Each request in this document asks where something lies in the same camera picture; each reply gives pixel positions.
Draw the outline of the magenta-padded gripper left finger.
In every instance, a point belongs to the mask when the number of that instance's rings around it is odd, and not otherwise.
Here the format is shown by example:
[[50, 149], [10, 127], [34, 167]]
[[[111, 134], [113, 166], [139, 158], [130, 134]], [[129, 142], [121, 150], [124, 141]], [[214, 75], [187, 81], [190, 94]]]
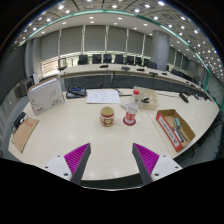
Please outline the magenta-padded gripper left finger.
[[91, 145], [87, 143], [65, 155], [56, 155], [43, 169], [79, 185], [90, 154]]

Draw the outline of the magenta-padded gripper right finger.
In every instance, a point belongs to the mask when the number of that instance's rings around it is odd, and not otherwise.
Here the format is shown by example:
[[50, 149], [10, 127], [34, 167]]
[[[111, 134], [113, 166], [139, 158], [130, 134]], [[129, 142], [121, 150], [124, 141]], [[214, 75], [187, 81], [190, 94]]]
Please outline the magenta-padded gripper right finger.
[[136, 160], [144, 185], [152, 183], [182, 169], [182, 167], [168, 155], [158, 155], [137, 143], [133, 144], [132, 154]]

